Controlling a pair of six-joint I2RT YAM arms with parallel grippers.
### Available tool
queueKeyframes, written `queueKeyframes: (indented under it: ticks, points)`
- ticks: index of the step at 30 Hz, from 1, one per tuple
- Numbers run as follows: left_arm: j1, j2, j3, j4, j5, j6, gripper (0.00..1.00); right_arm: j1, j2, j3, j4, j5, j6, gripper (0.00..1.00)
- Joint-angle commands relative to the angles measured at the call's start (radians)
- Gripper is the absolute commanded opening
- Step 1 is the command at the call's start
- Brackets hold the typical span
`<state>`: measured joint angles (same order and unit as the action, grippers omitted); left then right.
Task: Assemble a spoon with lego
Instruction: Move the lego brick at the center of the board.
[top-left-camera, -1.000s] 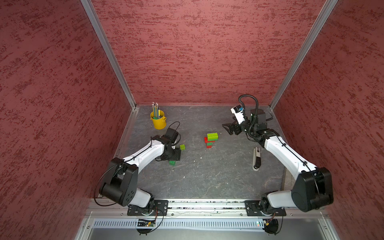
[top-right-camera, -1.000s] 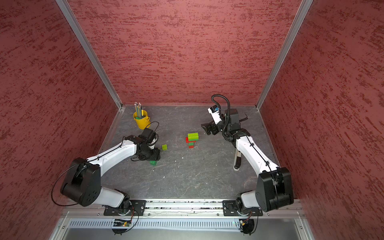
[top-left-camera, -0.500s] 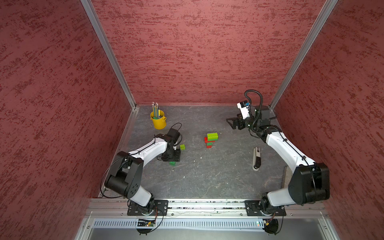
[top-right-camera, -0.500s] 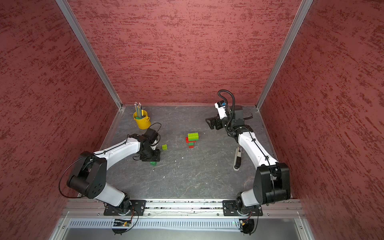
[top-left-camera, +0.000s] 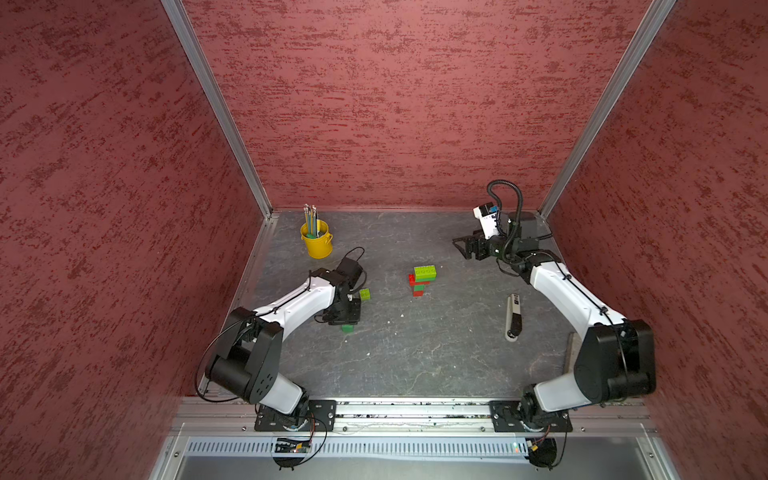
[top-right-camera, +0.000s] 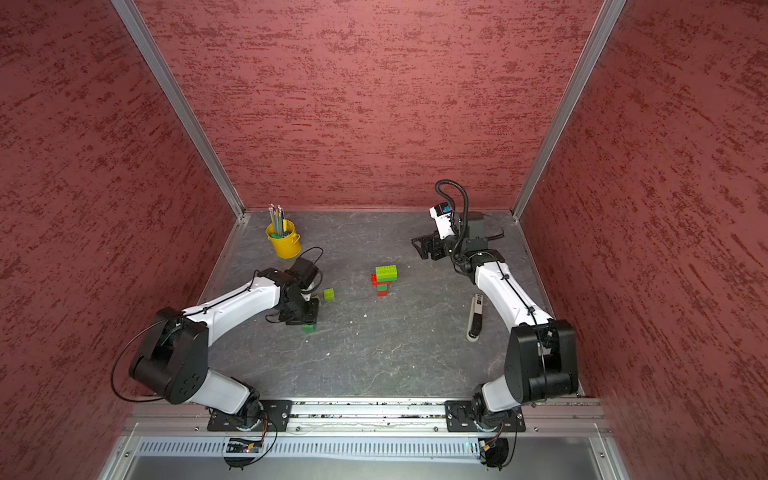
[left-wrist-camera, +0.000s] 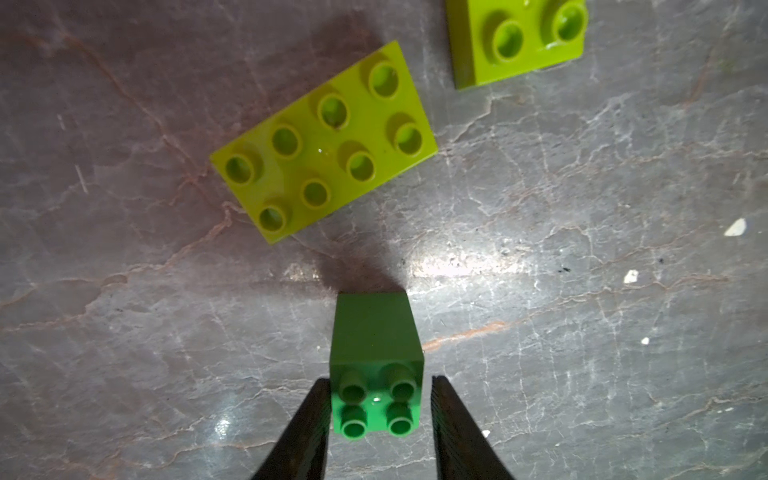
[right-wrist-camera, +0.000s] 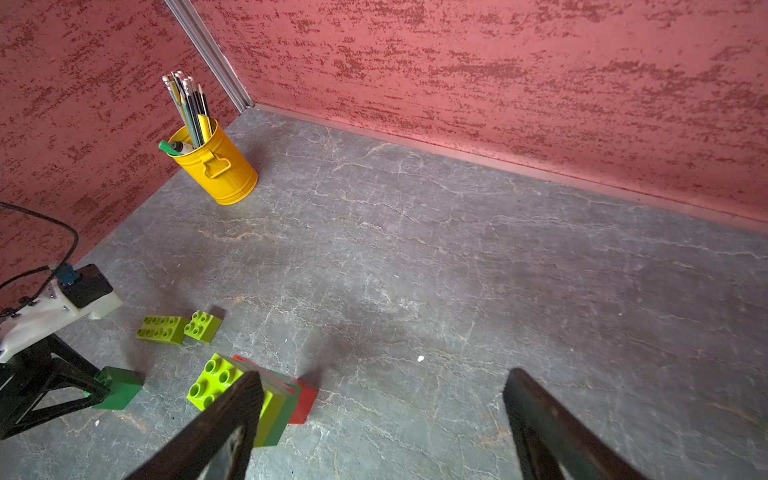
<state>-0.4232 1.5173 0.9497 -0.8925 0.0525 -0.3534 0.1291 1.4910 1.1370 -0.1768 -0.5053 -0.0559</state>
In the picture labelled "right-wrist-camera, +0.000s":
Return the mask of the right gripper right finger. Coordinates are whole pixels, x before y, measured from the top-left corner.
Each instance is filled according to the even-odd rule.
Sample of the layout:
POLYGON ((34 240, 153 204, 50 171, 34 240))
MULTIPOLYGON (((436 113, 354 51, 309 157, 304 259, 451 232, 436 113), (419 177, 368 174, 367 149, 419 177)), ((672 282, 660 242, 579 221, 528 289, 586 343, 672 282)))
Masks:
POLYGON ((524 479, 642 479, 522 368, 502 392, 524 479))

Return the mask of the dark green 2x4 brick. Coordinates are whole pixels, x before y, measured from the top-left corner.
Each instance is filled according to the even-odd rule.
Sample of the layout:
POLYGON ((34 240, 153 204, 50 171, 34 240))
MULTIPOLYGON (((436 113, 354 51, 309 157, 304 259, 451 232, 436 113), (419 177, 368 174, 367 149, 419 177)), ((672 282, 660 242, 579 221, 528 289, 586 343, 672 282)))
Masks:
POLYGON ((260 414, 254 447, 276 446, 298 406, 302 387, 288 375, 261 367, 235 355, 234 364, 241 370, 258 371, 264 390, 264 404, 260 414))

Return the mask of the red 2x4 brick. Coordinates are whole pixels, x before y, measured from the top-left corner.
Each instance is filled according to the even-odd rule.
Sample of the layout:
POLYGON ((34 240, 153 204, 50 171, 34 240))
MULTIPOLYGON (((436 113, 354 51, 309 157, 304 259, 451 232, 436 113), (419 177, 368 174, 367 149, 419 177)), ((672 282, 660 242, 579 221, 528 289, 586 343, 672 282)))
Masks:
POLYGON ((314 371, 296 377, 261 367, 252 360, 241 357, 239 355, 235 355, 234 359, 251 367, 257 367, 265 372, 268 372, 274 379, 279 380, 291 390, 301 389, 298 399, 295 401, 295 406, 293 406, 290 411, 291 415, 288 420, 284 421, 284 423, 286 425, 302 425, 306 422, 312 406, 314 405, 314 402, 318 396, 319 390, 319 381, 316 379, 316 373, 314 371))

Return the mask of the lime 2x4 brick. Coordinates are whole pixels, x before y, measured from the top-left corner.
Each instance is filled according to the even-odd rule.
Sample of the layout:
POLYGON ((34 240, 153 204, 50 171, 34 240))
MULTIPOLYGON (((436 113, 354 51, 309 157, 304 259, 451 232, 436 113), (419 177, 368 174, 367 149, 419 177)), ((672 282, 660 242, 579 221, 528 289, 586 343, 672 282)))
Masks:
POLYGON ((233 357, 214 354, 190 386, 187 399, 200 411, 204 411, 247 371, 253 370, 243 371, 234 364, 233 357))
POLYGON ((141 341, 180 345, 189 320, 181 316, 147 316, 135 334, 141 341))

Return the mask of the lime 2x2 brick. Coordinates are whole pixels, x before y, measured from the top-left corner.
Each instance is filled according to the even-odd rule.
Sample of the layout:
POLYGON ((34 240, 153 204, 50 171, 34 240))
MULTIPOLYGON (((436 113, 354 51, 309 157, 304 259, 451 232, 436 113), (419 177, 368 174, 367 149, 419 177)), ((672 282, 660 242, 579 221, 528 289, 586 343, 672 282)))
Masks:
POLYGON ((221 324, 221 318, 211 313, 195 311, 184 327, 184 334, 197 341, 210 344, 221 324))

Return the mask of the dark green 2x2 brick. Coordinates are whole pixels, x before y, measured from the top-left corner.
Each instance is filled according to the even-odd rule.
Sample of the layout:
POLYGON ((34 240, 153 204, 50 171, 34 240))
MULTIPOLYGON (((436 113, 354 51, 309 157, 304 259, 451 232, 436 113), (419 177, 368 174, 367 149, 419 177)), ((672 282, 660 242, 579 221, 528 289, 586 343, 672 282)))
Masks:
POLYGON ((124 410, 143 387, 144 376, 135 371, 104 367, 95 380, 109 389, 104 401, 93 406, 100 410, 124 410))

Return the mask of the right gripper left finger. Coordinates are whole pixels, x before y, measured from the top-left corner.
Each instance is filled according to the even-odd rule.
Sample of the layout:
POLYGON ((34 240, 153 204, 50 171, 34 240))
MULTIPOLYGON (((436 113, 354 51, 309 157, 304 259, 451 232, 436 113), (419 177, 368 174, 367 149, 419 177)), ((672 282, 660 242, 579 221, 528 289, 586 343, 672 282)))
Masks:
POLYGON ((243 479, 265 399, 260 375, 247 371, 130 479, 243 479))

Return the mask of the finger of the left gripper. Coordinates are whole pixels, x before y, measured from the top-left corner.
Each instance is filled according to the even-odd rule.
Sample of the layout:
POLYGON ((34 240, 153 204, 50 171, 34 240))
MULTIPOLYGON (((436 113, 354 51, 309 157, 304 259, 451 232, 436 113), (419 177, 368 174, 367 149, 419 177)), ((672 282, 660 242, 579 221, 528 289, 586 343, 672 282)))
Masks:
POLYGON ((92 363, 55 334, 15 354, 1 366, 1 438, 102 403, 110 390, 96 379, 98 374, 92 363), (48 393, 65 388, 87 395, 37 407, 48 393))

